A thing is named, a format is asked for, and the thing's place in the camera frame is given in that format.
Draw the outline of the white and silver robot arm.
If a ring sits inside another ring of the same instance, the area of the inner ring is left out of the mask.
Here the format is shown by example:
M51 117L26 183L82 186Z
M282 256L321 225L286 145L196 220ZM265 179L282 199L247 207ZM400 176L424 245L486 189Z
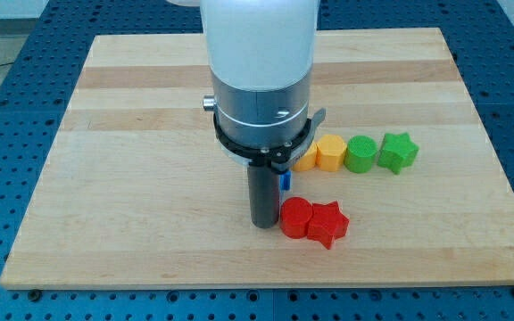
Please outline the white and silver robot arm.
M311 145L308 115L319 0L202 0L216 137L245 166L278 174Z

